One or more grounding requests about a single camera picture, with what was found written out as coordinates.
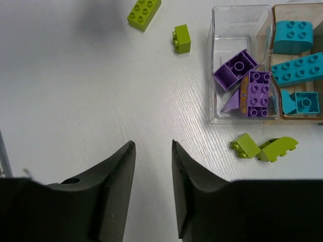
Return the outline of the green 2x4 lego brick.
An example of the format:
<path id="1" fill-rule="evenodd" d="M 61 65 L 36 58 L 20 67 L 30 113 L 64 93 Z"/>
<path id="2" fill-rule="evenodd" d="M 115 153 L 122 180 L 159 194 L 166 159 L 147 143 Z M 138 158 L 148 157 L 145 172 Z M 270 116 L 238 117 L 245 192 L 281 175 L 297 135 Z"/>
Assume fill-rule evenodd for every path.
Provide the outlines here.
<path id="1" fill-rule="evenodd" d="M 127 17 L 129 25 L 144 32 L 161 4 L 161 0 L 138 0 Z"/>

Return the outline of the round teal lego piece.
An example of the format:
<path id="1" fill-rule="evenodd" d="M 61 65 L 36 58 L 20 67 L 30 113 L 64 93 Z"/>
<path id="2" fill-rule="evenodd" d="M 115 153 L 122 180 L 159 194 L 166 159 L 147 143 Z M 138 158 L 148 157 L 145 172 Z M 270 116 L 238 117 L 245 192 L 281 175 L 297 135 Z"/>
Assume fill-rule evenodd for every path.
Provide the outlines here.
<path id="1" fill-rule="evenodd" d="M 273 54 L 298 55 L 313 46 L 313 25 L 308 21 L 279 21 L 273 45 Z"/>

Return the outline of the teal 2x4 lego brick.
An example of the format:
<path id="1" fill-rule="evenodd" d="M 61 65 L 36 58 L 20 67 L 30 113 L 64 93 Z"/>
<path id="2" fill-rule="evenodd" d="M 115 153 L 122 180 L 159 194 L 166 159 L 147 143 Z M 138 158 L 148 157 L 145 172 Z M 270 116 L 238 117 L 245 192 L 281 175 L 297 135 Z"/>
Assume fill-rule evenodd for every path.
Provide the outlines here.
<path id="1" fill-rule="evenodd" d="M 279 87 L 322 79 L 322 52 L 272 66 L 272 75 Z"/>

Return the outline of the purple 2x4 lego plate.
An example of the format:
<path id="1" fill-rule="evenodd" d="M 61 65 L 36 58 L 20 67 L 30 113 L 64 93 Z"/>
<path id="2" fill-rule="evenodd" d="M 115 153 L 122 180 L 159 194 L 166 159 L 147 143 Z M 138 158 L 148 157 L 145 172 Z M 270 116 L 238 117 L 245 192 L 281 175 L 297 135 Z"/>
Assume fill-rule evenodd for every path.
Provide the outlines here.
<path id="1" fill-rule="evenodd" d="M 240 111 L 245 117 L 267 117 L 270 72 L 248 71 L 240 85 Z"/>

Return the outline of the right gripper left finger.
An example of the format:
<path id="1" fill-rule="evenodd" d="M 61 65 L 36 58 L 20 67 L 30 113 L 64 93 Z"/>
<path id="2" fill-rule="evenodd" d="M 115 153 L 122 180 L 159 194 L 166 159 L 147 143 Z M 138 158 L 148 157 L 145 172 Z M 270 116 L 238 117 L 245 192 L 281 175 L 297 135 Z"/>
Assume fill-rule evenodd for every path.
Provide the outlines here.
<path id="1" fill-rule="evenodd" d="M 136 146 L 62 183 L 1 179 L 1 241 L 122 241 Z"/>

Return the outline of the small teal lego brick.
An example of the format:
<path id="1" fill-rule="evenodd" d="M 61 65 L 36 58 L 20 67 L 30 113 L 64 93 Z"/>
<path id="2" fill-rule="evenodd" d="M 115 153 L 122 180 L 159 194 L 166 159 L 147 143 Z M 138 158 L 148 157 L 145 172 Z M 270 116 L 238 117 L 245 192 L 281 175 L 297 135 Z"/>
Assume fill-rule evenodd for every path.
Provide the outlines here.
<path id="1" fill-rule="evenodd" d="M 282 110 L 287 115 L 311 115 L 320 113 L 319 96 L 317 92 L 289 93 L 281 90 Z"/>

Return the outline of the purple curved lego piece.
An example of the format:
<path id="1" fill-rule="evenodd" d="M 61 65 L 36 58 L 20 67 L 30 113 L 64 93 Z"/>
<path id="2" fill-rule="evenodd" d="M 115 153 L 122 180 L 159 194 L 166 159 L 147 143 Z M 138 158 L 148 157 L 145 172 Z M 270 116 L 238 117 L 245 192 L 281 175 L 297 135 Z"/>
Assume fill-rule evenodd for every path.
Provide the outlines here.
<path id="1" fill-rule="evenodd" d="M 256 70 L 259 64 L 244 49 L 222 64 L 214 72 L 214 82 L 217 83 L 224 92 L 227 92 L 237 86 L 242 77 L 252 70 Z"/>

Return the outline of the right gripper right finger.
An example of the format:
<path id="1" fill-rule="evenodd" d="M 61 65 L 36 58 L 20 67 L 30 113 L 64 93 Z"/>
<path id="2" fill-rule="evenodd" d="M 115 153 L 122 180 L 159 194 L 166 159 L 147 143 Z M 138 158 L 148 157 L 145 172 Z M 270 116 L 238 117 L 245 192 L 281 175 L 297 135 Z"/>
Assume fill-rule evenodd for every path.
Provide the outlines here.
<path id="1" fill-rule="evenodd" d="M 227 181 L 172 142 L 182 241 L 322 241 L 322 180 Z"/>

